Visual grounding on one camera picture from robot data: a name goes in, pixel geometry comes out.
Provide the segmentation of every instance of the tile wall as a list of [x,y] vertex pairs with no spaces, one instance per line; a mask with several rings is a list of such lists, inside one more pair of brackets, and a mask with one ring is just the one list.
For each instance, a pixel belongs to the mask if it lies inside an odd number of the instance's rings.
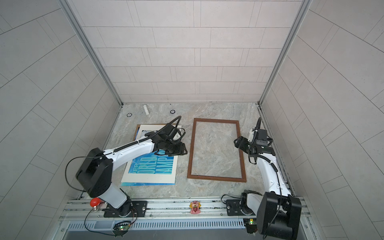
[[118,109],[56,0],[0,1],[0,239],[47,236]]
[[123,102],[255,102],[300,1],[68,0]]
[[383,1],[314,0],[262,106],[322,239],[384,237],[383,32]]

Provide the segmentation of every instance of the white cylinder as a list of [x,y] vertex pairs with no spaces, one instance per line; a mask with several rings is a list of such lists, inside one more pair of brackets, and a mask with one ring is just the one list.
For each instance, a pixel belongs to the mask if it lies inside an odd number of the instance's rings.
[[146,115],[149,115],[149,111],[148,111],[147,105],[144,105],[144,111],[145,111]]

